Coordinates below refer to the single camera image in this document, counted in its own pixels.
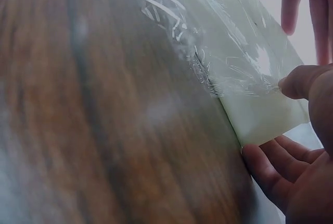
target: wood grain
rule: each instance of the wood grain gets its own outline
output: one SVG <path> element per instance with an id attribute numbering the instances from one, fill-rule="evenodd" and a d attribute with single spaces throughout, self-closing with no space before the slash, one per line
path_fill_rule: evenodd
<path id="1" fill-rule="evenodd" d="M 219 101 L 135 0 L 0 0 L 0 223 L 246 223 Z"/>

